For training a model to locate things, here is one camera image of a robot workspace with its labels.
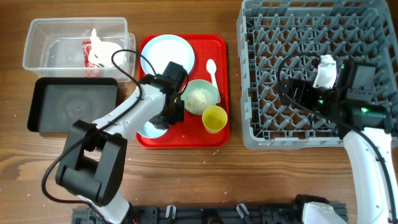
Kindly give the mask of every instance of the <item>wood surface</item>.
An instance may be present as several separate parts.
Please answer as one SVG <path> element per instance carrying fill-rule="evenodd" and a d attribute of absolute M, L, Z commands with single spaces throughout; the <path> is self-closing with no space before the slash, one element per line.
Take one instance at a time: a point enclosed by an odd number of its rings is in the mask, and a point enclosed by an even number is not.
<path fill-rule="evenodd" d="M 40 189 L 66 135 L 27 130 L 37 76 L 22 68 L 22 56 L 30 22 L 46 17 L 125 17 L 137 45 L 149 34 L 194 33 L 218 34 L 228 45 L 230 140 L 216 154 L 217 149 L 147 150 L 131 142 L 121 192 L 133 205 L 288 203 L 297 194 L 311 194 L 346 203 L 350 223 L 356 223 L 353 176 L 343 148 L 251 151 L 243 146 L 236 43 L 240 0 L 0 2 L 0 223 L 70 223 L 72 208 L 81 207 L 51 202 Z M 389 4 L 397 10 L 398 2 Z M 398 24 L 397 14 L 392 17 Z M 121 85 L 120 100 L 134 88 Z M 397 170 L 396 151 L 392 155 Z M 75 198 L 53 177 L 47 184 L 51 194 Z"/>

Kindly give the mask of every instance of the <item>white plate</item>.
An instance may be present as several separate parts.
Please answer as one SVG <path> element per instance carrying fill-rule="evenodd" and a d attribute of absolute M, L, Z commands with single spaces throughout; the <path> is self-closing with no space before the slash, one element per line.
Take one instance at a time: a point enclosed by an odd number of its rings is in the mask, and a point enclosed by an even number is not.
<path fill-rule="evenodd" d="M 167 129 L 165 130 L 159 130 L 157 128 L 155 128 L 155 126 L 147 121 L 144 126 L 141 128 L 141 130 L 138 131 L 138 133 L 145 137 L 145 138 L 149 138 L 149 139 L 154 139 L 154 138 L 159 138 L 162 135 L 164 135 L 167 132 Z"/>
<path fill-rule="evenodd" d="M 153 38 L 145 45 L 141 54 L 154 66 L 158 74 L 163 74 L 170 61 L 182 65 L 188 74 L 195 63 L 192 46 L 176 35 L 160 35 Z M 145 74 L 153 73 L 149 64 L 142 58 L 141 67 Z"/>

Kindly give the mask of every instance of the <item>black tray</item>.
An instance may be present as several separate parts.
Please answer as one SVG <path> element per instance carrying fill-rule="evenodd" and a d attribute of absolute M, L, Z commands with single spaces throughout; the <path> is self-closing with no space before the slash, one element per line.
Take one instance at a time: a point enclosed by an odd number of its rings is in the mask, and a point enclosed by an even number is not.
<path fill-rule="evenodd" d="M 67 133 L 77 120 L 92 122 L 116 107 L 113 78 L 40 78 L 36 81 L 27 128 L 40 133 Z"/>

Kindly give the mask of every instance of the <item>white spoon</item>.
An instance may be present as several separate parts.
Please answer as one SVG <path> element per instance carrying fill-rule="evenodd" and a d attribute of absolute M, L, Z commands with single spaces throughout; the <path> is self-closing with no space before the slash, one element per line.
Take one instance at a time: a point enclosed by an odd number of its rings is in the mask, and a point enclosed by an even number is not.
<path fill-rule="evenodd" d="M 218 95 L 217 103 L 219 103 L 219 102 L 221 102 L 221 98 L 220 98 L 220 91 L 218 90 L 218 85 L 217 85 L 217 80 L 216 80 L 216 71 L 217 71 L 216 63 L 214 63 L 214 61 L 212 59 L 209 59 L 206 64 L 206 69 L 207 69 L 207 72 L 210 73 L 210 75 L 211 75 L 211 83 L 217 89 L 217 95 Z"/>

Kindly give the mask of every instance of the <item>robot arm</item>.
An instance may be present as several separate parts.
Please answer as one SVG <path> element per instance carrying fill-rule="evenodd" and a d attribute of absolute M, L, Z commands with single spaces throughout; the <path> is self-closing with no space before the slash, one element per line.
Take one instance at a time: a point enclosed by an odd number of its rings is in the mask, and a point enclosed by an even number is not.
<path fill-rule="evenodd" d="M 178 100 L 187 72 L 170 62 L 163 75 L 146 75 L 139 80 L 141 90 L 135 92 L 115 110 L 91 124 L 77 121 L 71 127 L 64 150 L 85 136 L 97 132 L 142 97 L 135 107 L 112 126 L 88 139 L 68 153 L 55 176 L 56 183 L 70 193 L 90 202 L 107 223 L 133 223 L 131 204 L 123 198 L 119 187 L 123 178 L 127 142 L 150 121 L 156 128 L 168 129 L 184 119 L 184 102 Z M 85 151 L 102 151 L 99 161 L 86 157 Z"/>
<path fill-rule="evenodd" d="M 319 111 L 362 130 L 378 147 L 386 161 L 392 196 L 396 198 L 397 181 L 391 159 L 391 115 L 384 107 L 371 104 L 376 68 L 371 64 L 345 60 L 336 88 L 332 89 L 336 79 L 336 62 L 329 55 L 321 56 L 321 59 L 315 81 L 289 79 L 288 95 L 306 108 Z M 282 104 L 289 105 L 290 100 L 283 96 Z M 386 176 L 378 156 L 358 133 L 346 127 L 338 127 L 339 137 L 343 139 L 353 170 L 358 223 L 391 223 L 391 204 Z M 345 223 L 333 212 L 331 206 L 320 202 L 305 203 L 302 221 L 304 224 Z"/>

